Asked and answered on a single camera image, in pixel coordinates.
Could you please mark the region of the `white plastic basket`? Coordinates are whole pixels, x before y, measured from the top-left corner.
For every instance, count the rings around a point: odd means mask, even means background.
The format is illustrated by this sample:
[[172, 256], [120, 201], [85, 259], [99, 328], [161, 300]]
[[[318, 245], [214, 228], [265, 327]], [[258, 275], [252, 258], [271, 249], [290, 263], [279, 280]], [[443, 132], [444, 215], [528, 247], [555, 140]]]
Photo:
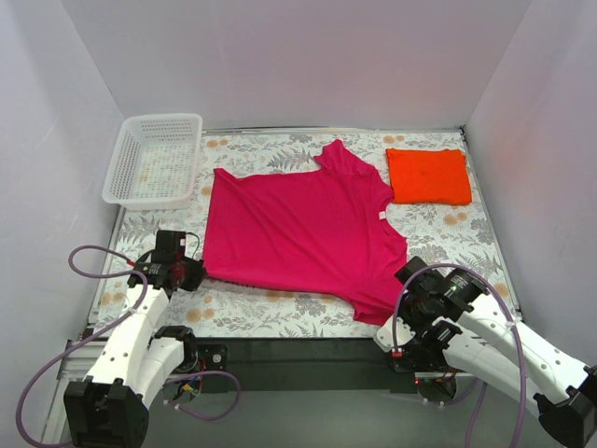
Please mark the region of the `white plastic basket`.
[[102, 199], [130, 211], [189, 207], [198, 171], [202, 117], [193, 113], [125, 119]]

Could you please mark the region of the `magenta t-shirt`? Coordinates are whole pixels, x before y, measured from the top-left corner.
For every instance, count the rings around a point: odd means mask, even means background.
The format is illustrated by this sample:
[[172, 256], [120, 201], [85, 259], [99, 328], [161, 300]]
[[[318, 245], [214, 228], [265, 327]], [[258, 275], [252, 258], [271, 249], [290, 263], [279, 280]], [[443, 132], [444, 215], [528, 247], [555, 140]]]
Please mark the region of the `magenta t-shirt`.
[[303, 173], [215, 178], [202, 259], [214, 279], [348, 302], [354, 320], [383, 324], [402, 288], [407, 240], [382, 213], [393, 191], [341, 140]]

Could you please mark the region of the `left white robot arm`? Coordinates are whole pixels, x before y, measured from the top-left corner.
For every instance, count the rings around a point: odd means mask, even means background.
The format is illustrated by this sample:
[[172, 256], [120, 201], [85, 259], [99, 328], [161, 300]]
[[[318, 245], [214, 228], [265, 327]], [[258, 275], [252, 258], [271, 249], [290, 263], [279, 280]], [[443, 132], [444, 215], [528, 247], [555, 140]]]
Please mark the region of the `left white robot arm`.
[[173, 293], [194, 291], [206, 276], [201, 261], [186, 254], [187, 234], [158, 231], [154, 249], [129, 276], [121, 314], [94, 365], [63, 396], [76, 447], [139, 447], [149, 407], [173, 373], [200, 370], [196, 338], [186, 326], [159, 326]]

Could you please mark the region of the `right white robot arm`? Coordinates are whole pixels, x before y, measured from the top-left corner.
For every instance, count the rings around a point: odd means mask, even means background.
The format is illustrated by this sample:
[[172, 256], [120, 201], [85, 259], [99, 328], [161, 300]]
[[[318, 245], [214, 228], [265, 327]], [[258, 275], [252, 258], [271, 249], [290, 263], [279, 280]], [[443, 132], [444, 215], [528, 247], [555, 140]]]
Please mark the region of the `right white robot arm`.
[[[448, 269], [442, 274], [441, 269]], [[556, 348], [509, 312], [472, 270], [414, 257], [396, 272], [402, 289], [379, 340], [416, 369], [464, 371], [519, 402], [512, 437], [526, 412], [564, 447], [584, 447], [596, 432], [596, 369]]]

